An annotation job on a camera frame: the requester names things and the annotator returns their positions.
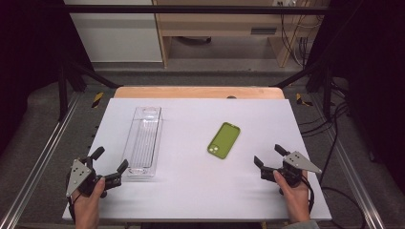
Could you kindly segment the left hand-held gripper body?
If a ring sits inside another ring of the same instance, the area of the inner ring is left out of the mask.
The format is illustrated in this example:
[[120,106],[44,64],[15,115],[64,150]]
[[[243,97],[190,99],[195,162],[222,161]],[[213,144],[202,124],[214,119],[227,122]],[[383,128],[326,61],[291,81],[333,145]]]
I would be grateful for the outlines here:
[[[70,197],[74,191],[90,196],[94,191],[97,182],[102,178],[93,167],[93,160],[89,156],[83,159],[75,159],[69,173],[68,184],[66,188],[66,197]],[[107,196],[107,191],[121,185],[121,178],[117,171],[107,175],[105,178],[105,188],[102,197]]]

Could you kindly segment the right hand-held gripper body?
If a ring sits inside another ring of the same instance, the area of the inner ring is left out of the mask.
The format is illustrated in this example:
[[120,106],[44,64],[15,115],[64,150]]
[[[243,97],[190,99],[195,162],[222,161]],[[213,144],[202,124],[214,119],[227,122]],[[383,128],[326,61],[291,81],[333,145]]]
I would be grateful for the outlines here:
[[291,153],[287,150],[277,150],[277,153],[283,157],[282,166],[277,171],[291,188],[295,188],[301,183],[304,171],[322,173],[320,168],[297,151]]

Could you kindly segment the clear plastic container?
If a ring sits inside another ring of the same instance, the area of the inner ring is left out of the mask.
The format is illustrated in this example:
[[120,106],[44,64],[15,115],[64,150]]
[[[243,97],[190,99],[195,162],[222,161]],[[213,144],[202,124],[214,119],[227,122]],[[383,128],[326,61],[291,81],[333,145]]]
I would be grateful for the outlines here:
[[136,107],[122,156],[128,161],[125,180],[148,179],[155,175],[161,129],[161,107]]

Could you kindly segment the person's left hand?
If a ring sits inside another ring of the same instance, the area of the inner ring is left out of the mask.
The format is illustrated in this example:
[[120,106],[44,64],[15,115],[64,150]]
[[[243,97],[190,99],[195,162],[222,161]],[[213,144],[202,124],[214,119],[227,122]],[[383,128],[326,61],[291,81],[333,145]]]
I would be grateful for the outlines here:
[[96,184],[89,197],[74,191],[75,229],[97,229],[99,223],[99,200],[105,188],[105,178]]

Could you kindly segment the person's right hand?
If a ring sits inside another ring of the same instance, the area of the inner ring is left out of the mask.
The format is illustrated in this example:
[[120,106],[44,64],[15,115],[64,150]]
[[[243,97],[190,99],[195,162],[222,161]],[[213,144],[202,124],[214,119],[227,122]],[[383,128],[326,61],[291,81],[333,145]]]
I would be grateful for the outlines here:
[[284,194],[289,221],[291,223],[309,221],[309,188],[307,185],[301,182],[297,187],[292,188],[278,171],[274,171],[273,175]]

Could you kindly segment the white table board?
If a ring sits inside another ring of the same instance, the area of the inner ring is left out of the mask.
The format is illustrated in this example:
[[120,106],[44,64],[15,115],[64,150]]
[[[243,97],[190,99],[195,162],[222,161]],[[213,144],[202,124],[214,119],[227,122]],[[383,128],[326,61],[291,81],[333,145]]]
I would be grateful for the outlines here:
[[[113,98],[93,142],[105,151],[94,163],[102,175],[122,159],[136,107],[161,107],[162,129],[153,177],[125,182],[100,202],[113,221],[265,221],[288,213],[278,186],[261,179],[253,159],[278,168],[274,146],[307,150],[286,99]],[[224,122],[241,130],[225,159],[207,152]]]

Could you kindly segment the wooden table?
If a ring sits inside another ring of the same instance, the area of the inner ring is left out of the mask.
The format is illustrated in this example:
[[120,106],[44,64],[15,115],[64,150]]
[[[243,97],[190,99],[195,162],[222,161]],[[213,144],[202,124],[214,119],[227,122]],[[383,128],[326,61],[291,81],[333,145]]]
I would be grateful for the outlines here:
[[273,87],[197,87],[147,86],[119,87],[114,98],[230,98],[284,99],[279,88]]

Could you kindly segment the white cabinet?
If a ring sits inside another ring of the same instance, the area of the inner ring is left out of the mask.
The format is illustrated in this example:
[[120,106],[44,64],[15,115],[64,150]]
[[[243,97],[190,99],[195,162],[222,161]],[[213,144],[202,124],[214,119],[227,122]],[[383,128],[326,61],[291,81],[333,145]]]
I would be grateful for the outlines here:
[[153,13],[72,13],[92,62],[161,62],[160,39]]

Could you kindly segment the wooden desk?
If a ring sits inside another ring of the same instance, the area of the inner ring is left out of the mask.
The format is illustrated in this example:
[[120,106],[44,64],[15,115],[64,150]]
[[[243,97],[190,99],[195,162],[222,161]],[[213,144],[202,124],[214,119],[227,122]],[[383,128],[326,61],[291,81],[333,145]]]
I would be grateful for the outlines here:
[[[155,6],[255,6],[273,7],[273,0],[152,0]],[[296,7],[326,7],[330,0],[297,0]],[[321,15],[265,14],[162,14],[156,15],[163,58],[168,58],[168,39],[197,36],[262,36],[268,39],[278,65],[284,68],[300,38],[314,38]]]

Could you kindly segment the aluminium floor rail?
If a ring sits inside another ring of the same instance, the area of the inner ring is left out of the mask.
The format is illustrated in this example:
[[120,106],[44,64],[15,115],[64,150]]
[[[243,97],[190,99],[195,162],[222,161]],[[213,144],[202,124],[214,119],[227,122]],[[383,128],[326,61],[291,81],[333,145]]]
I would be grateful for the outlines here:
[[53,132],[49,137],[46,145],[44,146],[39,158],[35,162],[30,174],[28,175],[24,185],[20,189],[17,197],[14,199],[11,207],[6,215],[0,220],[0,229],[14,229],[18,220],[21,218],[34,189],[36,188],[40,178],[42,177],[52,155],[55,151],[61,137],[63,136],[66,127],[68,126],[77,103],[79,102],[82,94],[73,93],[72,98],[68,104],[68,109],[65,116],[56,123]]
[[330,121],[331,127],[326,133],[331,142],[331,151],[336,155],[342,172],[352,190],[355,203],[359,206],[369,229],[386,229],[381,216],[376,210],[373,201],[366,189],[360,175],[354,168],[342,141],[339,138],[341,132],[338,130],[337,116],[341,110],[347,109],[347,103],[341,101],[335,106],[327,108],[319,94],[310,94],[316,111],[320,114],[323,121]]

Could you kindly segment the black metal frame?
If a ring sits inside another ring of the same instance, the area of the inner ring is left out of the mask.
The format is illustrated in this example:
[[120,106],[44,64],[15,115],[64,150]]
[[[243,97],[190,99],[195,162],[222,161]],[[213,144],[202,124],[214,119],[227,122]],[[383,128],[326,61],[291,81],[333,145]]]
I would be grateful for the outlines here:
[[[330,7],[255,7],[255,6],[182,6],[182,5],[65,5],[59,4],[48,6],[50,9],[62,10],[64,13],[162,13],[162,14],[280,14],[280,15],[328,15],[338,13],[338,9]],[[320,63],[315,62],[312,66],[296,73],[290,78],[281,81],[274,86],[279,89],[285,88],[288,84],[304,77],[313,72]],[[75,62],[71,62],[71,66],[79,72],[86,73],[92,79],[101,84],[117,89],[122,87],[112,81],[103,78],[94,71],[90,71]]]

